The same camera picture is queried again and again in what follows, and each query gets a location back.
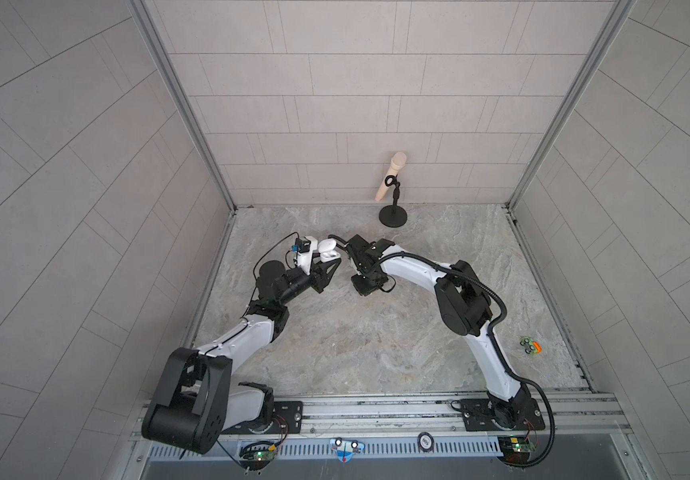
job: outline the beige microphone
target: beige microphone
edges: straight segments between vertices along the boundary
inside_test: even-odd
[[[398,170],[401,170],[406,164],[407,154],[405,154],[403,151],[396,152],[393,158],[390,159],[390,168],[388,168],[388,172],[383,177],[383,181],[379,183],[377,195],[374,196],[375,201],[379,202],[382,200],[382,198],[384,198],[385,194],[388,192],[388,187],[385,186],[385,179],[388,177],[388,175],[398,174]]]

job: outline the tiled wall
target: tiled wall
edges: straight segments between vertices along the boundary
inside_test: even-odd
[[[100,478],[226,217],[123,0],[0,0],[0,478]]]
[[[148,0],[238,204],[507,200],[612,2]]]
[[[690,478],[690,0],[639,0],[515,216],[592,379]]]

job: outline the marble floor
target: marble floor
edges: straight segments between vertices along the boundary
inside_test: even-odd
[[[280,238],[295,230],[319,240],[359,234],[367,241],[388,238],[439,262],[468,262],[508,306],[508,318],[495,332],[513,369],[544,387],[586,386],[502,206],[408,205],[409,221],[397,229],[378,221],[379,208],[238,210],[195,344],[212,341],[238,322],[254,289],[251,268]],[[283,260],[291,245],[279,245],[266,260]],[[441,322],[434,295],[398,279],[393,292],[362,297],[350,283],[352,274],[344,261],[323,293],[309,289],[291,301],[286,329],[234,378],[265,383],[280,395],[485,389],[473,353]],[[523,336],[540,342],[542,353],[526,355],[519,345]]]

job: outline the round stand base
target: round stand base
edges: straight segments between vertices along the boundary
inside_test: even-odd
[[[379,211],[379,221],[385,226],[397,228],[407,223],[407,211],[400,206],[396,206],[396,212],[393,212],[393,205],[384,206]]]

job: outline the metal corner post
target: metal corner post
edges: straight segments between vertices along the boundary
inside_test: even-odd
[[[233,201],[231,192],[228,190],[227,185],[225,184],[225,179],[222,178],[222,175],[217,168],[215,156],[212,154],[211,149],[209,149],[209,144],[206,142],[204,133],[198,126],[198,121],[193,113],[193,108],[187,101],[187,96],[185,91],[182,89],[179,79],[177,78],[175,68],[171,64],[169,56],[166,53],[166,49],[164,48],[164,44],[161,42],[160,37],[158,36],[155,25],[153,25],[153,20],[150,18],[148,7],[144,4],[144,0],[127,0],[127,3],[129,5],[131,16],[137,23],[140,33],[142,33],[142,38],[148,45],[150,55],[153,57],[156,67],[158,67],[158,72],[160,72],[160,76],[164,79],[167,89],[171,92],[172,98],[177,106],[177,110],[180,111],[188,134],[190,134],[191,138],[193,139],[201,158],[204,159],[212,178],[214,178],[217,182],[217,187],[220,188],[222,197],[225,198],[225,203],[227,203],[227,207],[231,211],[231,215],[234,214],[236,211],[236,203]]]
[[[593,74],[598,70],[601,60],[604,59],[604,55],[606,55],[606,52],[609,50],[609,46],[614,42],[620,28],[622,28],[622,24],[625,23],[625,20],[628,18],[628,12],[630,12],[634,3],[636,3],[636,0],[617,0],[612,10],[607,15],[599,34],[596,35],[596,40],[593,41],[588,55],[582,62],[580,70],[577,72],[574,81],[570,85],[570,89],[566,92],[556,114],[553,116],[548,130],[546,130],[545,135],[542,136],[540,144],[537,145],[537,149],[534,155],[532,155],[532,160],[526,165],[526,170],[524,170],[519,184],[516,185],[513,194],[506,202],[511,212],[513,212],[515,206],[521,201],[526,187],[529,186],[530,181],[532,181],[532,178],[537,174],[537,170],[540,168],[542,161],[548,155],[550,148],[559,137],[561,129],[564,128],[564,124],[567,119],[569,119],[572,110],[574,110],[575,105],[580,101],[582,93],[590,83]]]

